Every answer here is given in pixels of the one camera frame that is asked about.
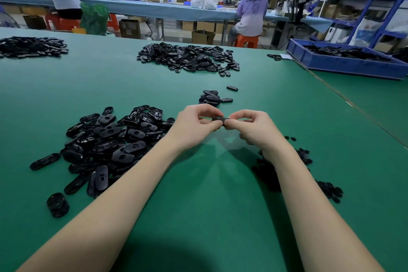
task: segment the hand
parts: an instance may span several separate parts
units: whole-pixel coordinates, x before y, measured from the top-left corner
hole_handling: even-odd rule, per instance
[[[236,129],[239,137],[248,144],[255,144],[261,150],[277,151],[287,141],[275,126],[269,115],[262,111],[241,110],[232,113],[224,121],[225,129]]]
[[[196,146],[222,126],[221,120],[205,119],[202,116],[213,118],[224,114],[209,104],[189,105],[178,114],[165,138],[170,139],[180,152]]]

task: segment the green tabletop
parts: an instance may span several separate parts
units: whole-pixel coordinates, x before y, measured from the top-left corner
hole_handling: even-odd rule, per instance
[[[350,103],[408,147],[408,80],[313,71]]]
[[[268,112],[284,135],[297,138],[295,148],[310,150],[313,176],[344,190],[335,208],[380,264],[387,271],[408,264],[408,150],[295,62],[233,48],[241,71],[230,78],[177,74],[136,61],[143,40],[1,32],[58,37],[70,50],[59,59],[0,60],[2,271],[16,269],[92,202],[83,187],[67,196],[69,213],[52,218],[46,199],[75,176],[64,160],[39,171],[28,167],[58,152],[68,127],[110,105],[118,118],[144,104],[176,117],[204,89],[234,99],[219,106],[225,115],[244,108]],[[301,271],[282,194],[268,192],[250,170],[257,157],[255,147],[226,130],[182,155],[148,201],[113,270]],[[114,230],[100,233],[106,243]]]

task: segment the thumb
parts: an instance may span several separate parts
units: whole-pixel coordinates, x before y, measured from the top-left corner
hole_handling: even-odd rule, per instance
[[[217,129],[220,129],[221,126],[223,125],[221,120],[213,120],[211,123],[206,124],[205,127],[207,128],[208,132],[210,133],[211,131],[215,131]]]
[[[224,125],[227,130],[236,129],[239,132],[242,132],[242,130],[247,126],[247,123],[236,119],[226,119],[224,121]]]

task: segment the gradient purple shirt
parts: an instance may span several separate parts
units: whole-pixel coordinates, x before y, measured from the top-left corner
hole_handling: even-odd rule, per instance
[[[237,9],[237,15],[241,17],[241,21],[235,25],[237,32],[247,37],[259,36],[266,10],[268,0],[241,0]]]

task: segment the blue bin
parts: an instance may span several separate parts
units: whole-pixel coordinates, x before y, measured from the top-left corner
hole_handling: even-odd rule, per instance
[[[305,45],[317,47],[332,46],[335,48],[352,49],[361,48],[353,45],[344,45],[328,42],[315,42],[308,40],[290,39],[287,52],[290,53],[304,67],[313,70],[360,74],[370,77],[387,79],[403,79],[408,74],[408,64],[403,61],[377,52],[371,48],[363,48],[363,52],[372,53],[390,59],[390,61],[371,61],[348,57],[326,56],[312,53]]]

